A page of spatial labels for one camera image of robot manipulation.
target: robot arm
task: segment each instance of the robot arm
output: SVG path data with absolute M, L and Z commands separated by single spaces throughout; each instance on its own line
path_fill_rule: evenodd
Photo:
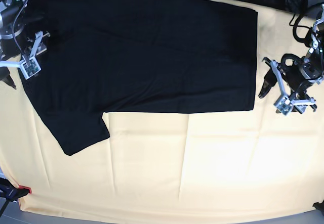
M 277 108 L 277 113 L 283 115 L 288 115 L 290 112 L 303 114 L 308 106 L 315 112 L 317 109 L 316 100 L 307 94 L 307 89 L 315 83 L 320 84 L 324 79 L 324 4 L 321 5 L 317 20 L 309 29 L 306 37 L 300 38 L 296 30 L 303 16 L 300 15 L 296 20 L 293 34 L 298 42 L 309 47 L 306 56 L 299 58 L 293 54 L 285 54 L 280 63 L 267 57 L 264 58 L 266 64 L 270 66 L 270 70 L 264 77 L 259 98 L 264 98 L 278 82 L 281 95 L 274 105 Z M 287 60 L 292 60 L 293 64 L 288 66 Z M 284 81 L 291 89 L 290 94 L 285 91 Z
M 25 79 L 40 72 L 36 56 L 46 51 L 42 42 L 43 37 L 50 36 L 42 31 L 36 33 L 31 39 L 25 33 L 23 11 L 28 0 L 0 0 L 0 80 L 15 88 L 13 80 L 8 74 L 7 67 L 20 68 Z M 20 62 L 4 61 L 21 54 Z

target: yellow tablecloth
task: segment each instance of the yellow tablecloth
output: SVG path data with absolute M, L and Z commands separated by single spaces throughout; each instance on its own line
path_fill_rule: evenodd
M 256 93 L 269 69 L 263 57 L 305 55 L 288 26 L 291 14 L 211 1 L 259 13 Z M 216 224 L 309 211 L 324 199 L 324 85 L 309 90 L 318 111 L 304 115 L 275 113 L 277 86 L 250 112 L 107 113 L 111 138 L 68 157 L 17 70 L 11 73 L 16 91 L 0 83 L 0 167 L 14 185 L 32 188 L 23 211 L 110 223 Z

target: black cable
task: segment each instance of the black cable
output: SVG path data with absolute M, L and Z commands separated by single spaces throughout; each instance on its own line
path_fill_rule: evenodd
M 294 13 L 293 18 L 292 18 L 292 19 L 290 20 L 290 22 L 289 22 L 289 26 L 291 26 L 291 27 L 294 26 L 294 25 L 292 24 L 292 22 L 293 22 L 295 16 L 296 16 L 296 13 Z M 310 27 L 307 27 L 307 26 L 304 26 L 304 25 L 298 25 L 297 27 L 298 27 L 298 28 L 307 28 L 307 29 L 310 29 Z
M 21 47 L 20 47 L 20 45 L 19 45 L 19 43 L 18 43 L 18 41 L 17 41 L 17 39 L 16 39 L 16 35 L 15 35 L 15 25 L 16 25 L 16 22 L 17 22 L 17 20 L 18 20 L 18 18 L 19 18 L 19 16 L 20 16 L 20 14 L 22 13 L 22 11 L 24 10 L 24 8 L 26 7 L 28 1 L 29 1 L 29 0 L 25 0 L 25 2 L 24 2 L 24 4 L 23 4 L 22 8 L 19 10 L 18 14 L 16 15 L 15 20 L 14 20 L 14 23 L 13 23 L 13 25 L 12 25 L 12 30 L 11 30 L 11 32 L 12 32 L 12 36 L 13 36 L 13 39 L 14 39 L 14 41 L 15 41 L 15 44 L 16 44 L 16 46 L 18 47 L 18 49 L 20 50 L 20 53 L 21 53 L 22 56 L 23 56 L 25 53 L 24 53 L 23 50 L 21 49 Z
M 303 19 L 303 17 L 305 17 L 306 13 L 312 11 L 314 8 L 316 8 L 316 7 L 318 7 L 318 6 L 322 5 L 322 4 L 324 4 L 324 2 L 322 2 L 322 3 L 316 3 L 316 4 L 314 4 L 314 5 L 310 6 L 310 7 L 308 7 L 308 8 L 306 9 L 306 11 L 305 11 L 304 13 L 301 13 L 301 14 L 298 16 L 298 18 L 296 19 L 296 21 L 295 21 L 295 23 L 294 23 L 294 26 L 293 26 L 293 36 L 294 36 L 294 38 L 295 38 L 295 40 L 296 40 L 297 42 L 299 42 L 299 43 L 303 43 L 303 42 L 305 41 L 305 38 L 301 38 L 301 37 L 299 37 L 299 36 L 297 35 L 297 28 L 298 28 L 298 26 L 301 26 L 301 25 L 299 25 L 300 21 Z

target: black t-shirt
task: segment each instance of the black t-shirt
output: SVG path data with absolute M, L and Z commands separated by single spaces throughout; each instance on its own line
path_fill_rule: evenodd
M 257 13 L 204 0 L 31 0 L 51 33 L 22 78 L 67 155 L 109 138 L 103 112 L 252 110 Z

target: t-shirt sleeve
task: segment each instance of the t-shirt sleeve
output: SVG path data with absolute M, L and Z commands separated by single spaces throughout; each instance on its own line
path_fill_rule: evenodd
M 55 112 L 39 116 L 68 156 L 110 137 L 102 113 Z

